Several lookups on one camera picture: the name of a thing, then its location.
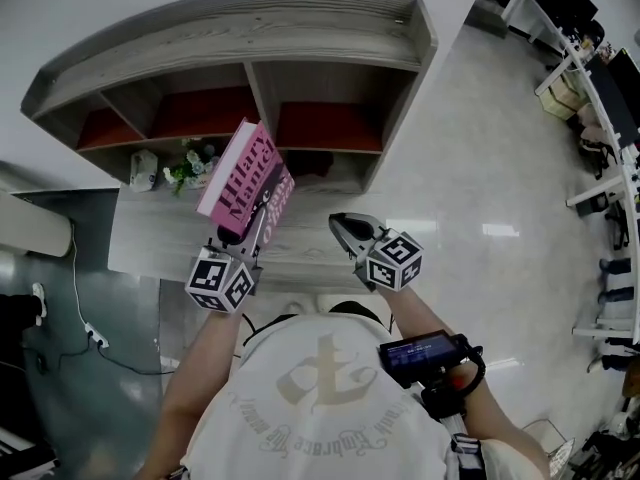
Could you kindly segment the person's right forearm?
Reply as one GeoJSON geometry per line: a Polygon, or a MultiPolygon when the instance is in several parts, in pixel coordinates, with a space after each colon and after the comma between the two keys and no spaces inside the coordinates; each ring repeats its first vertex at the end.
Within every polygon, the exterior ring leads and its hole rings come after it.
{"type": "MultiPolygon", "coordinates": [[[[413,338],[436,331],[454,335],[454,331],[412,288],[406,287],[394,292],[380,287],[378,292],[389,306],[403,338],[413,338]]],[[[515,427],[498,405],[485,380],[465,398],[465,406],[465,425],[471,437],[508,441],[508,436],[515,427]]]]}

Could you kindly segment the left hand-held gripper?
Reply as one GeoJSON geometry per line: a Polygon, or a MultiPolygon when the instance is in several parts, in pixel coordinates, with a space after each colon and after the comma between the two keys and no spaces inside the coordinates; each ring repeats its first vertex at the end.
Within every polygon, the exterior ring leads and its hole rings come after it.
{"type": "Polygon", "coordinates": [[[236,233],[218,225],[216,240],[210,237],[201,248],[185,283],[186,293],[200,308],[233,314],[255,294],[262,273],[261,245],[245,243],[249,232],[249,228],[236,233]]]}

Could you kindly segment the black computer monitor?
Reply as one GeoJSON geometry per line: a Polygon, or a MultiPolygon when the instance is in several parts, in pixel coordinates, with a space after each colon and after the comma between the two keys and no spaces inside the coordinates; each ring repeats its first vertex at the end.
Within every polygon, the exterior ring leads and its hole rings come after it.
{"type": "Polygon", "coordinates": [[[570,26],[590,22],[598,11],[591,0],[554,0],[554,4],[560,22],[570,26]]]}
{"type": "Polygon", "coordinates": [[[622,48],[607,63],[595,55],[585,69],[620,135],[619,147],[640,141],[640,69],[627,50],[622,48]]]}

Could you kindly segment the long white office desk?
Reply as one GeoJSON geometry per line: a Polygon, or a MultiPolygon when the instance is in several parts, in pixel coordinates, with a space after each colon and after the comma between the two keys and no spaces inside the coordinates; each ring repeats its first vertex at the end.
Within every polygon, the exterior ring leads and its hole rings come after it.
{"type": "Polygon", "coordinates": [[[532,9],[535,21],[529,30],[529,41],[534,42],[541,31],[552,33],[562,45],[566,57],[559,65],[541,81],[534,89],[536,96],[541,96],[551,83],[570,66],[575,66],[582,81],[583,88],[594,106],[599,122],[605,131],[607,143],[613,148],[614,157],[617,160],[617,174],[609,179],[598,182],[592,188],[577,194],[565,201],[569,208],[603,193],[605,195],[617,194],[622,197],[626,212],[626,223],[629,231],[629,256],[631,258],[631,275],[633,276],[634,310],[630,318],[597,318],[589,327],[572,329],[575,336],[591,338],[628,338],[633,343],[640,343],[640,212],[636,206],[638,184],[633,180],[637,175],[636,160],[638,152],[634,145],[623,146],[623,136],[611,122],[602,97],[603,89],[596,85],[596,71],[586,68],[586,64],[595,61],[599,56],[592,49],[583,49],[579,44],[571,42],[562,30],[553,23],[548,14],[540,7],[536,0],[516,0],[515,7],[525,5],[532,9]]]}

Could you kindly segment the potted white flowers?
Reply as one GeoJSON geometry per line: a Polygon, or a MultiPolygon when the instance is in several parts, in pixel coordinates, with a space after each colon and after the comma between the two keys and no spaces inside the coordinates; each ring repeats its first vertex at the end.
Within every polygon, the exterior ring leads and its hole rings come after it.
{"type": "Polygon", "coordinates": [[[163,176],[177,196],[184,190],[205,187],[220,160],[219,149],[203,138],[186,138],[180,142],[184,154],[179,161],[163,168],[163,176]]]}

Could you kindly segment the white power strip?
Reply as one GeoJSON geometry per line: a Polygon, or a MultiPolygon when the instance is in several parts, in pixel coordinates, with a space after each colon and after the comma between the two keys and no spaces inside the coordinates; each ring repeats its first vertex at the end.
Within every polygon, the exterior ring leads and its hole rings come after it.
{"type": "Polygon", "coordinates": [[[109,341],[89,322],[84,324],[84,329],[88,337],[96,343],[98,349],[110,346],[109,341]]]}

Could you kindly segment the pink book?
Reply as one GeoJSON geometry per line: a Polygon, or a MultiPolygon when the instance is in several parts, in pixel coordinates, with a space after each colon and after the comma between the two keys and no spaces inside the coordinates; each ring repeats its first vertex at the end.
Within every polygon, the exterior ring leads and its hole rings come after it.
{"type": "Polygon", "coordinates": [[[259,225],[258,244],[266,246],[295,187],[282,156],[263,123],[241,122],[217,162],[196,212],[242,237],[259,225]]]}

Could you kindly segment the person in white clothes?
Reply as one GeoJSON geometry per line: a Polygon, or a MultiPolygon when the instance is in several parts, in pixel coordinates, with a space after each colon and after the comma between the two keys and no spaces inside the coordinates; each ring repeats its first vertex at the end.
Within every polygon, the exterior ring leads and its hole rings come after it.
{"type": "Polygon", "coordinates": [[[419,389],[382,366],[393,342],[357,304],[287,316],[253,335],[177,460],[188,480],[548,480],[540,445],[515,427],[480,440],[432,418],[419,389]]]}

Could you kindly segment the white rounded cabinet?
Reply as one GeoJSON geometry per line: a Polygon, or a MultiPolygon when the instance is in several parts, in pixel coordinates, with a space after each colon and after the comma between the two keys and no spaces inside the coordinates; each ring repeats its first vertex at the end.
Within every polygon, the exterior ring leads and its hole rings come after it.
{"type": "Polygon", "coordinates": [[[19,198],[44,186],[26,170],[0,160],[0,250],[64,257],[71,248],[71,221],[19,198]]]}

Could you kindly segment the white tissue pack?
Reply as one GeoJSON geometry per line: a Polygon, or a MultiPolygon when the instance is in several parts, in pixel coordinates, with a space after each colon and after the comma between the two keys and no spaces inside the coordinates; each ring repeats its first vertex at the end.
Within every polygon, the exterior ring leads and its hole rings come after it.
{"type": "Polygon", "coordinates": [[[151,191],[155,185],[157,168],[158,157],[149,150],[132,154],[129,188],[135,193],[151,191]]]}

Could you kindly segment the cardboard box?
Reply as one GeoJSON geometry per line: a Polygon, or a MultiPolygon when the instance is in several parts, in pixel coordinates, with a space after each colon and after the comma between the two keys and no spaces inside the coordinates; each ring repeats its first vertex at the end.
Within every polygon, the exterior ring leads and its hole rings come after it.
{"type": "Polygon", "coordinates": [[[542,109],[567,121],[586,103],[586,94],[571,74],[562,74],[538,97],[542,109]]]}

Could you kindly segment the person's left forearm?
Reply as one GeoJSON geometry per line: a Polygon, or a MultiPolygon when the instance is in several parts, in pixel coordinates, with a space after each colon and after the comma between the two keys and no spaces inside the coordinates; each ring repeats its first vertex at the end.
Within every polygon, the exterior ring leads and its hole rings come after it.
{"type": "Polygon", "coordinates": [[[170,435],[193,431],[229,379],[242,320],[240,313],[209,314],[172,374],[158,429],[170,435]]]}

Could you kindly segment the white wooden bookshelf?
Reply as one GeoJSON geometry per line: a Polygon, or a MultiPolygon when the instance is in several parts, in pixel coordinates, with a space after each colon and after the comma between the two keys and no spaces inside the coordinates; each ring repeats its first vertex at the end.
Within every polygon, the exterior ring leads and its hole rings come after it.
{"type": "Polygon", "coordinates": [[[261,122],[305,188],[380,172],[438,49],[422,0],[181,0],[42,66],[22,114],[120,182],[147,150],[174,166],[261,122]]]}

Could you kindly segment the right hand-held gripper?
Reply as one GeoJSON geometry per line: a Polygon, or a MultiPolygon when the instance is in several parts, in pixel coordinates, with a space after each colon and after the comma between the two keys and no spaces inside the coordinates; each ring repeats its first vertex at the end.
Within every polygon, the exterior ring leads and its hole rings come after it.
{"type": "Polygon", "coordinates": [[[331,214],[328,225],[369,291],[399,292],[420,274],[424,250],[408,233],[361,213],[331,214]]]}

